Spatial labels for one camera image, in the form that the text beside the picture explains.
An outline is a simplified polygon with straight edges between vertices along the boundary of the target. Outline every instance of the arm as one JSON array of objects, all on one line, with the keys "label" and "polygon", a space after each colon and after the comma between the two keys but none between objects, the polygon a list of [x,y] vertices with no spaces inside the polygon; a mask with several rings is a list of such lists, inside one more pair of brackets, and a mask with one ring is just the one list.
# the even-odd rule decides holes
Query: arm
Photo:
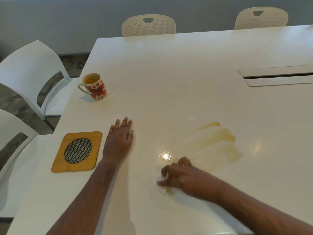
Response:
[{"label": "arm", "polygon": [[127,120],[125,117],[121,126],[119,126],[119,120],[116,120],[115,126],[111,125],[105,141],[102,160],[84,188],[47,235],[93,235],[95,233],[116,168],[127,156],[132,145],[133,131],[130,130],[132,120],[128,123]]},{"label": "arm", "polygon": [[221,206],[256,234],[313,234],[313,227],[237,190],[194,166],[188,158],[161,170],[166,180],[159,186],[181,189],[186,194]]}]

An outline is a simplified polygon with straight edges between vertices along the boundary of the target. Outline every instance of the mug handle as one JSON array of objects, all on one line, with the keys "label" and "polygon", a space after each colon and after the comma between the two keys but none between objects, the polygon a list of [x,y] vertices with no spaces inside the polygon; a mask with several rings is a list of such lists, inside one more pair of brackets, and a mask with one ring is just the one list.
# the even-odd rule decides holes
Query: mug handle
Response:
[{"label": "mug handle", "polygon": [[83,85],[82,83],[79,83],[79,84],[78,84],[78,89],[80,89],[82,92],[84,92],[84,93],[86,93],[86,94],[89,94],[89,92],[87,92],[87,91],[85,91],[85,90],[83,90],[83,89],[80,88],[80,86],[82,86],[82,85]]}]

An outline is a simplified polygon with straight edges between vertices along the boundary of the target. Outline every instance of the fingers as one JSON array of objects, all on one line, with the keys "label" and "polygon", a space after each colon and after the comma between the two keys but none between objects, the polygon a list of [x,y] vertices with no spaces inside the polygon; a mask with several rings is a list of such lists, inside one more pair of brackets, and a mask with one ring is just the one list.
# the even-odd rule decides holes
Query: fingers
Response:
[{"label": "fingers", "polygon": [[158,186],[169,186],[169,187],[179,188],[181,183],[180,183],[179,179],[177,179],[177,178],[169,178],[166,180],[158,181],[157,185]]},{"label": "fingers", "polygon": [[129,131],[127,135],[127,143],[132,143],[134,139],[134,130]]},{"label": "fingers", "polygon": [[181,175],[182,172],[180,168],[175,165],[167,165],[162,168],[161,174],[163,177],[166,177],[167,174],[169,175],[169,177],[173,177],[173,176],[176,177],[176,176]]},{"label": "fingers", "polygon": [[182,157],[181,159],[179,159],[178,164],[181,164],[184,166],[192,166],[190,160],[186,157]]},{"label": "fingers", "polygon": [[117,130],[119,128],[119,119],[116,120],[113,130]]},{"label": "fingers", "polygon": [[125,125],[126,125],[126,123],[127,123],[127,120],[128,120],[128,118],[127,118],[127,116],[126,116],[126,117],[124,118],[123,122],[121,123],[120,128],[124,128],[124,127],[125,127]]},{"label": "fingers", "polygon": [[114,125],[113,125],[113,124],[111,124],[110,129],[109,129],[109,133],[108,133],[108,134],[111,134],[111,133],[113,132],[113,129],[114,129]]},{"label": "fingers", "polygon": [[133,123],[133,120],[130,119],[130,120],[128,121],[128,123],[124,126],[123,131],[124,131],[124,132],[129,132],[130,129],[131,129],[132,123]]}]

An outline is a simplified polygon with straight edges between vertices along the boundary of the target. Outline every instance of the chair handle hole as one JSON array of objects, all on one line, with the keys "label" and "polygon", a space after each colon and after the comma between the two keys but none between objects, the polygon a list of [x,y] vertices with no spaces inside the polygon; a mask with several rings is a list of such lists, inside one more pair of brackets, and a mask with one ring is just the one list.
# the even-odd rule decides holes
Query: chair handle hole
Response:
[{"label": "chair handle hole", "polygon": [[264,11],[254,11],[253,12],[253,15],[255,15],[255,16],[260,16],[260,15],[262,15],[264,13]]},{"label": "chair handle hole", "polygon": [[143,18],[144,23],[151,23],[153,20],[153,18]]}]

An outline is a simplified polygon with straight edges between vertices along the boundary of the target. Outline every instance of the hand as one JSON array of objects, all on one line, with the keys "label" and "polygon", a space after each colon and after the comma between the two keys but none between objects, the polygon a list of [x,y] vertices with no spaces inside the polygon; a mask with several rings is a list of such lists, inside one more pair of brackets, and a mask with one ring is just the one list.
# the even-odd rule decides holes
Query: hand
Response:
[{"label": "hand", "polygon": [[133,143],[134,131],[130,130],[133,121],[129,120],[127,123],[127,120],[128,118],[125,117],[119,126],[119,119],[117,119],[115,125],[111,125],[104,144],[102,160],[114,166],[118,166],[127,156]]},{"label": "hand", "polygon": [[169,186],[181,189],[186,194],[216,203],[226,182],[191,165],[188,158],[183,157],[178,163],[167,165],[161,170],[167,179],[158,181],[159,186]]}]

